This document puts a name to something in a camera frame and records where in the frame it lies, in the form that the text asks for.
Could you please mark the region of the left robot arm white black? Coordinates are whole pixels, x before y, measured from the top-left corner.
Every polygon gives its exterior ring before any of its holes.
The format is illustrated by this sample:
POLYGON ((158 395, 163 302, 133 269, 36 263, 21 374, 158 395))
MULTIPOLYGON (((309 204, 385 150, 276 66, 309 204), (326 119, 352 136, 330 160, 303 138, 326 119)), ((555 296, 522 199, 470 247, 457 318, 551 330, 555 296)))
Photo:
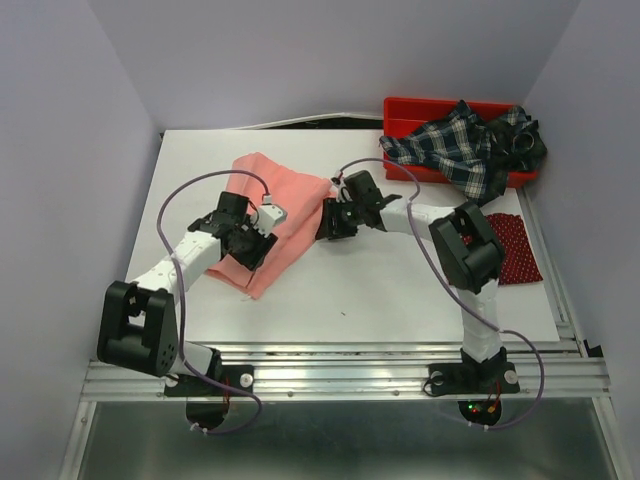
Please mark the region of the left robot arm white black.
POLYGON ((163 377, 188 375, 199 393, 222 382, 220 353, 182 338, 186 323, 176 319, 189 288, 209 268, 230 258, 254 272, 276 244, 274 230, 287 213, 265 200, 254 212, 249 198, 223 192, 217 208, 196 219, 176 247, 131 282, 106 290, 97 357, 107 364, 163 377))

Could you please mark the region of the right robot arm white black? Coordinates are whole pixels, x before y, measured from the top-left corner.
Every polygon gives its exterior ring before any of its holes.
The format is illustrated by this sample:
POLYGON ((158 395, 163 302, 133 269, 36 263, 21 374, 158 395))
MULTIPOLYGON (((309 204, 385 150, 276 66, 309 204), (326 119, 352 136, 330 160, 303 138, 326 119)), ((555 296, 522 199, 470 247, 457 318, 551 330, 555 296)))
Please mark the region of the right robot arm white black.
POLYGON ((414 237, 434 275, 462 311, 460 378, 482 390, 496 378, 492 359, 503 349, 497 320, 497 290, 505 249, 480 208, 416 204, 385 196, 362 170, 333 179, 337 196, 323 201, 318 240, 356 236, 361 226, 414 237))

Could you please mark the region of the red plastic bin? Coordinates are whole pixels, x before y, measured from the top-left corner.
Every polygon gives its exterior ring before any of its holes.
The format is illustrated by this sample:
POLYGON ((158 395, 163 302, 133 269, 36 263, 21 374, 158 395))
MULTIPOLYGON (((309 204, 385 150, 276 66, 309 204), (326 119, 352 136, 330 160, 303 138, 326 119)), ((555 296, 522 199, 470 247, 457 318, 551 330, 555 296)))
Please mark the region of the red plastic bin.
POLYGON ((539 122, 520 105, 407 97, 384 100, 379 144, 419 180, 473 198, 534 179, 547 152, 539 122))

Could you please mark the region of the plaid navy skirt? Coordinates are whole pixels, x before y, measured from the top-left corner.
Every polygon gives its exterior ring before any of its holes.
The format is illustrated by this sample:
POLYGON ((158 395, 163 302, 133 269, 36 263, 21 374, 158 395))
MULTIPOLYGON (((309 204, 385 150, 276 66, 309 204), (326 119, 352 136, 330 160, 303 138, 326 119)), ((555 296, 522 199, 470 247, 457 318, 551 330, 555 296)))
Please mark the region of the plaid navy skirt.
POLYGON ((504 194, 511 173, 534 173, 547 155, 539 122, 522 106, 486 121, 463 100, 445 117, 379 144, 395 163, 438 171, 479 206, 504 194))

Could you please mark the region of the red polka dot skirt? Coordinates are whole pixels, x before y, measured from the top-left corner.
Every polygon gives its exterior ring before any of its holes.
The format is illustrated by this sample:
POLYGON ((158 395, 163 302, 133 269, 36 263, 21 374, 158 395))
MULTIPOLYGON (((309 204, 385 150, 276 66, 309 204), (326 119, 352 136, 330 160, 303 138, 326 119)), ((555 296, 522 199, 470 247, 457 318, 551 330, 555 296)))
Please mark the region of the red polka dot skirt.
POLYGON ((500 286, 528 285, 543 281, 524 220, 519 215, 494 213, 487 221, 505 249, 500 286))

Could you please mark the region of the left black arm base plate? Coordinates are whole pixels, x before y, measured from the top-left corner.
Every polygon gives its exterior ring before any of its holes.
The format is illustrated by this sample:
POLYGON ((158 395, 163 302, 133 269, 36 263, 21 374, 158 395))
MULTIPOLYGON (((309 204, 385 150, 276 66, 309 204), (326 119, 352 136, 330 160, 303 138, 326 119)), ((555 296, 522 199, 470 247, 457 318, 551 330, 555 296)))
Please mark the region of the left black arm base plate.
POLYGON ((165 379, 163 395, 185 401, 185 418, 191 431, 205 436, 239 433, 255 420, 258 405, 251 398, 255 368, 249 364, 222 367, 224 388, 190 375, 172 374, 165 379))

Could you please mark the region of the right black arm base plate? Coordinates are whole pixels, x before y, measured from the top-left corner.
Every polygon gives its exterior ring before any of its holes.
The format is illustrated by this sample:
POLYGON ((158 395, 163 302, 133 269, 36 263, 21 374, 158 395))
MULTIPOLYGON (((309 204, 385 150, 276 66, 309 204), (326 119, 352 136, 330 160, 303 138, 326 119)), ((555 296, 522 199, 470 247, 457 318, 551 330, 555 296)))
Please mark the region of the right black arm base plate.
POLYGON ((502 397, 520 391, 511 363, 486 378, 468 364, 430 364, 422 382, 422 392, 428 397, 459 396, 458 410, 462 418, 486 430, 498 426, 503 411, 502 397))

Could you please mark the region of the aluminium frame rail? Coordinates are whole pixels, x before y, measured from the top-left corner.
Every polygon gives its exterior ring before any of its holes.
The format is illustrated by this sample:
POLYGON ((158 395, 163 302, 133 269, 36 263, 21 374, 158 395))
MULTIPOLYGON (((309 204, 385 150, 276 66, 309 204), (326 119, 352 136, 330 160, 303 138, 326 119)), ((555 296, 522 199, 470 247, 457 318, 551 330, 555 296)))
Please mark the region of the aluminium frame rail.
POLYGON ((499 432, 464 425, 451 397, 422 390, 431 363, 459 357, 462 326, 415 242, 364 232, 319 243, 261 300, 203 277, 188 295, 188 337, 254 368, 263 412, 240 434, 189 429, 164 383, 89 365, 65 479, 615 479, 610 379, 590 357, 522 194, 544 282, 500 291, 500 321, 521 391, 499 432))

